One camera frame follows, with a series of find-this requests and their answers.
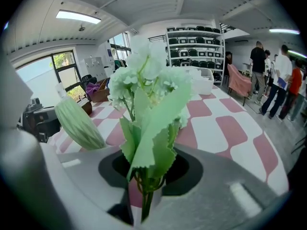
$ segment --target pink chair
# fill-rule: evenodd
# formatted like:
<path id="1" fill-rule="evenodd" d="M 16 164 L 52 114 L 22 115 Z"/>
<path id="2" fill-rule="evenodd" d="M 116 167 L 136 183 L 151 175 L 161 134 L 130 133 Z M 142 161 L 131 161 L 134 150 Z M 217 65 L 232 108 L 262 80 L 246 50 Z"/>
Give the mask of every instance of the pink chair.
<path id="1" fill-rule="evenodd" d="M 228 64 L 229 71 L 229 89 L 228 94 L 234 90 L 238 94 L 244 96 L 243 106 L 245 104 L 245 99 L 248 97 L 248 92 L 251 89 L 251 81 L 249 78 L 242 76 L 242 74 L 237 70 L 234 65 Z"/>

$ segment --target white flower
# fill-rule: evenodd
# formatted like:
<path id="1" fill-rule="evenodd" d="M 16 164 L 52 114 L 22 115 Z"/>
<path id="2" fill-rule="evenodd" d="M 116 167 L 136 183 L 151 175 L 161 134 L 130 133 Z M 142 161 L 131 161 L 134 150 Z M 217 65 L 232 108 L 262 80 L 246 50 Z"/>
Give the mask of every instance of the white flower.
<path id="1" fill-rule="evenodd" d="M 108 99 L 116 109 L 125 106 L 124 101 L 130 107 L 132 103 L 132 92 L 138 88 L 137 72 L 134 69 L 119 68 L 112 74 L 109 82 L 110 95 Z"/>
<path id="2" fill-rule="evenodd" d="M 166 67 L 158 76 L 154 92 L 159 96 L 165 96 L 185 82 L 191 82 L 191 76 L 183 68 Z"/>
<path id="3" fill-rule="evenodd" d="M 131 49 L 133 53 L 127 57 L 128 68 L 141 72 L 144 79 L 155 79 L 166 67 L 164 43 L 151 43 L 147 38 L 136 35 L 131 39 Z"/>

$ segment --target jeans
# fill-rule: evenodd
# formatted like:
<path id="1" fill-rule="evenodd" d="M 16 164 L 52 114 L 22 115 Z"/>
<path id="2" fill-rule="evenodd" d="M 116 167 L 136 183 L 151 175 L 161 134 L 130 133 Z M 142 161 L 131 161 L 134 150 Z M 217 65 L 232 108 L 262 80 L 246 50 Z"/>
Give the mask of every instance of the jeans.
<path id="1" fill-rule="evenodd" d="M 289 113 L 291 107 L 293 106 L 294 101 L 296 100 L 297 95 L 291 92 L 288 93 L 286 102 L 283 105 L 282 110 L 279 113 L 279 118 L 284 119 Z"/>
<path id="2" fill-rule="evenodd" d="M 262 108 L 261 108 L 263 114 L 265 114 L 267 112 L 267 110 L 268 110 L 272 100 L 274 99 L 274 96 L 275 96 L 277 91 L 278 91 L 277 99 L 275 101 L 273 108 L 270 110 L 270 116 L 274 117 L 278 108 L 283 104 L 284 97 L 286 96 L 286 90 L 284 90 L 283 88 L 280 88 L 279 86 L 277 86 L 275 84 L 272 84 L 272 88 L 271 88 L 271 91 L 270 91 L 269 98 L 262 105 Z"/>
<path id="3" fill-rule="evenodd" d="M 292 112 L 292 115 L 291 115 L 291 120 L 295 120 L 296 116 L 298 115 L 299 111 L 301 110 L 301 107 L 304 103 L 304 99 L 305 97 L 302 96 L 301 94 L 299 94 L 297 96 L 297 99 L 296 99 L 296 103 L 294 105 L 294 109 L 293 109 L 293 112 Z"/>
<path id="4" fill-rule="evenodd" d="M 255 85 L 256 85 L 257 81 L 258 81 L 258 84 L 259 84 L 259 87 L 260 87 L 259 88 L 259 92 L 258 92 L 258 96 L 257 96 L 257 100 L 261 101 L 262 94 L 263 94 L 264 89 L 265 89 L 264 77 L 263 77 L 262 73 L 253 71 L 253 75 L 251 77 L 251 90 L 250 90 L 248 96 L 250 98 L 253 96 L 253 91 L 255 89 Z"/>

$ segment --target purple cloth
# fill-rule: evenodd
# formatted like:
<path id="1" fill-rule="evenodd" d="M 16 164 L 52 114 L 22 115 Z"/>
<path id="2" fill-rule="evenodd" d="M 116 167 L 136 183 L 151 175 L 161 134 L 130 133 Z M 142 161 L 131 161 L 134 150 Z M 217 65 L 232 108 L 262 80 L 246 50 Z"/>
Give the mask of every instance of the purple cloth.
<path id="1" fill-rule="evenodd" d="M 95 93 L 99 89 L 99 87 L 100 87 L 99 83 L 93 84 L 89 82 L 85 90 L 86 90 L 86 93 L 91 96 L 93 93 Z"/>

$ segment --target green leaf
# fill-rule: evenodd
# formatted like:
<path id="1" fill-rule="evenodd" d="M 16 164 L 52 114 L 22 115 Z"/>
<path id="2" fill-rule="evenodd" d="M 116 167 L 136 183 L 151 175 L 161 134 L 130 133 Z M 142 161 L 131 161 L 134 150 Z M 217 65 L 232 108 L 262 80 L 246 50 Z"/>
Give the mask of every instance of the green leaf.
<path id="1" fill-rule="evenodd" d="M 144 90 L 138 88 L 134 95 L 135 120 L 141 124 L 145 110 L 150 107 L 150 100 Z"/>
<path id="2" fill-rule="evenodd" d="M 191 83 L 182 84 L 179 88 L 168 94 L 157 106 L 154 106 L 148 112 L 146 119 L 142 119 L 142 138 L 133 157 L 127 175 L 128 180 L 130 179 L 133 168 L 149 168 L 155 165 L 153 138 L 178 117 L 181 110 L 189 101 L 190 93 Z"/>
<path id="3" fill-rule="evenodd" d="M 172 166 L 177 153 L 168 147 L 168 129 L 163 129 L 153 140 L 155 165 L 148 169 L 149 178 L 161 178 Z"/>
<path id="4" fill-rule="evenodd" d="M 120 149 L 122 153 L 124 154 L 125 158 L 131 164 L 134 153 L 135 153 L 136 146 L 134 143 L 133 134 L 131 133 L 130 122 L 125 116 L 119 119 L 119 121 L 120 121 L 121 129 L 123 130 L 123 133 L 124 133 L 124 137 L 126 139 L 126 142 L 120 145 Z"/>

